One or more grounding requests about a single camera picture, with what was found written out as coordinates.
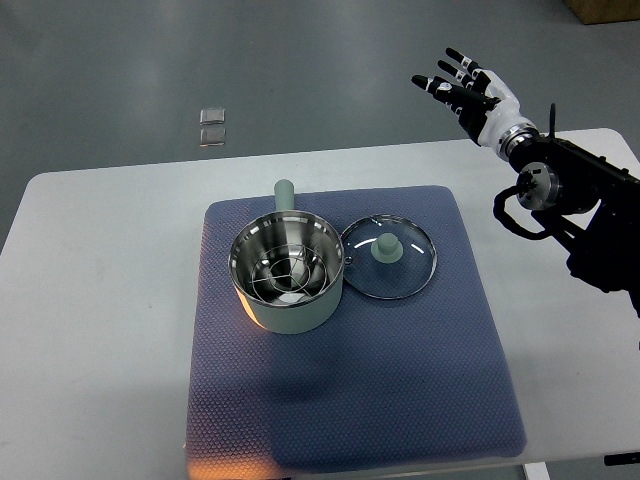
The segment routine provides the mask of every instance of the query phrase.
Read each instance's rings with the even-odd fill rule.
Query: cardboard box
[[[585,25],[640,20],[640,0],[564,0]]]

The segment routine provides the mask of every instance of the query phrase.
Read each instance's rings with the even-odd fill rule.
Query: white table
[[[640,176],[614,131],[559,136]],[[628,296],[571,278],[555,241],[504,230],[493,197],[516,174],[460,140],[34,178],[0,255],[3,477],[186,476],[204,212],[218,200],[269,195],[282,177],[298,192],[444,185],[468,230],[529,443],[515,459],[377,473],[640,449],[640,320]],[[510,208],[527,220],[515,202]]]

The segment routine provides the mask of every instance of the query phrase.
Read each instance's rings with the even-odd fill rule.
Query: robotic finger
[[[471,78],[474,80],[478,77],[478,74],[482,71],[482,67],[478,65],[478,62],[471,60],[469,57],[461,54],[460,52],[458,52],[457,50],[454,50],[453,48],[447,48],[445,50],[445,53],[449,58],[451,58],[452,60],[455,60],[460,65],[462,65],[462,68],[466,69],[467,72],[469,72],[469,75],[471,75]]]
[[[456,67],[454,67],[453,65],[451,65],[451,64],[449,64],[449,63],[447,63],[447,62],[445,62],[443,60],[439,60],[438,61],[438,66],[442,70],[447,72],[449,75],[454,77],[458,82],[460,82],[460,84],[464,88],[473,87],[473,78],[471,78],[471,75],[469,75],[468,73],[465,73],[462,70],[458,70]]]
[[[414,75],[411,81],[416,86],[433,95],[433,98],[439,102],[449,106],[456,115],[460,115],[460,112],[464,108],[470,108],[474,111],[484,113],[493,110],[500,101],[497,98],[489,98],[473,90],[452,85],[444,78],[438,76],[429,78],[423,75]]]

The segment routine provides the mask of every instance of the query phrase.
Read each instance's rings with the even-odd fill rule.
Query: pot handle
[[[293,183],[286,178],[278,180],[273,187],[273,193],[276,196],[276,211],[293,210]]]

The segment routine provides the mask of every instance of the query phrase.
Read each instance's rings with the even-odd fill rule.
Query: lid knob
[[[371,255],[380,263],[395,263],[403,252],[402,244],[393,233],[383,233],[371,244]]]

